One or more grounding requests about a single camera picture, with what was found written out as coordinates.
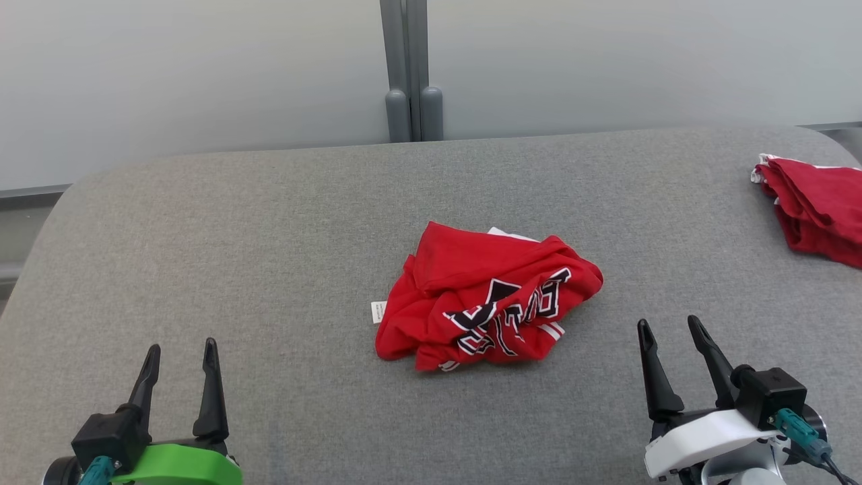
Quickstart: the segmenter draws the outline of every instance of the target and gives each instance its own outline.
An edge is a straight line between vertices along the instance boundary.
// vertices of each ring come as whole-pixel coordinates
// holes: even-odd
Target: cable
[[[846,477],[844,476],[844,474],[841,473],[841,470],[839,470],[838,466],[835,465],[835,462],[832,461],[832,457],[830,457],[829,455],[824,453],[823,454],[823,461],[826,462],[826,465],[830,469],[832,469],[832,471],[834,472],[834,475],[838,477],[838,481],[841,482],[841,485],[850,485],[850,482],[848,482],[846,480]]]
[[[841,481],[842,485],[859,485],[859,483],[858,483],[858,482],[856,482],[855,480],[853,480],[853,479],[852,479],[852,478],[850,478],[849,476],[844,475],[844,474],[843,474],[843,473],[841,473],[840,471],[837,471],[837,472],[836,472],[836,470],[838,469],[838,467],[835,467],[834,469],[831,469],[831,468],[829,468],[827,465],[824,465],[823,463],[815,463],[815,462],[814,462],[810,457],[808,457],[807,455],[797,453],[795,450],[791,450],[790,448],[784,448],[782,451],[783,451],[784,453],[787,453],[788,455],[790,455],[790,456],[792,456],[792,457],[796,457],[796,458],[798,458],[800,461],[805,462],[805,463],[807,463],[807,464],[809,464],[809,465],[811,465],[811,466],[813,466],[813,467],[815,467],[815,468],[819,468],[819,469],[822,469],[822,470],[825,470],[825,471],[829,472],[829,474],[830,474],[830,475],[834,476],[834,477],[835,477],[835,478],[837,478],[839,481]]]

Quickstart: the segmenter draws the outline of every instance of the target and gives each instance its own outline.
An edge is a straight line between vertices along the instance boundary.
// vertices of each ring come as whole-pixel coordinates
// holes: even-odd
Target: red jersey
[[[556,236],[542,242],[429,223],[392,288],[377,334],[387,360],[417,370],[487,359],[542,359],[559,321],[602,287],[602,273]]]

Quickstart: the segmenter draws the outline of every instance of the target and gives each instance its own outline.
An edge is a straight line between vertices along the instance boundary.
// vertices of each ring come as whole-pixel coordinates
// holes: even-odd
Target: white clothing tag
[[[521,236],[520,234],[511,234],[511,233],[506,232],[505,230],[498,229],[496,227],[490,228],[490,230],[488,231],[488,234],[493,234],[494,236],[514,237],[515,239],[523,239],[524,241],[532,241],[534,243],[538,242],[535,239],[533,239],[532,237]]]
[[[383,322],[384,313],[386,313],[386,302],[372,301],[372,321],[374,324]]]

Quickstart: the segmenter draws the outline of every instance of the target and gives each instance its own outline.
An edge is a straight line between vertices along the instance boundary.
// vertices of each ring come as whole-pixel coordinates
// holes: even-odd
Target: gray fabric surface
[[[854,166],[806,129],[687,129],[207,154],[91,176],[60,200],[0,319],[0,469],[36,483],[162,345],[156,439],[191,435],[222,355],[246,482],[651,483],[635,323],[689,409],[715,400],[685,324],[781,366],[862,478],[862,272],[792,254],[759,153]],[[385,299],[428,220],[558,234],[605,286],[544,362],[420,375],[379,360]],[[785,469],[789,483],[833,483]]]

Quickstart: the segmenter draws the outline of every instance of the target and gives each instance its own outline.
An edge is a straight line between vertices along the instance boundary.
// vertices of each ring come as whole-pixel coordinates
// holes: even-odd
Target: white stripe
[[[551,337],[553,337],[554,340],[559,340],[559,338],[562,337],[559,333],[557,333],[556,330],[554,330],[553,328],[551,328],[547,325],[539,325],[539,328],[546,331],[547,334],[550,335]]]
[[[551,322],[549,325],[551,325],[554,330],[558,331],[560,335],[565,335],[565,330],[563,330],[563,327],[559,326],[557,322]]]
[[[455,370],[459,365],[461,365],[461,364],[459,364],[455,361],[449,361],[449,362],[440,364],[440,370],[442,370],[443,372],[449,372],[450,370]]]

